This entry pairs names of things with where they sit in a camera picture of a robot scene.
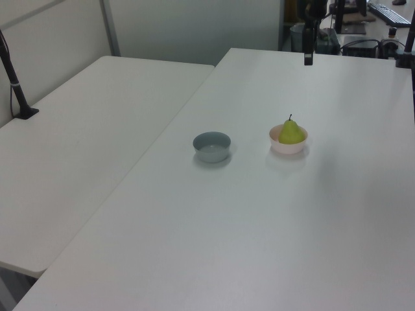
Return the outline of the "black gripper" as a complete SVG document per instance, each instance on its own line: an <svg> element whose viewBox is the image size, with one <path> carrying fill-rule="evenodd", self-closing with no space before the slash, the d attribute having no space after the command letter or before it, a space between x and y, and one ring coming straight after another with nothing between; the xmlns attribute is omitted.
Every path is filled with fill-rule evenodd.
<svg viewBox="0 0 415 311"><path fill-rule="evenodd" d="M327 0L308 0L305 6L305 17L309 21L321 21L327 14ZM317 24L306 22L303 29L304 65L313 64L313 53L316 50Z"/></svg>

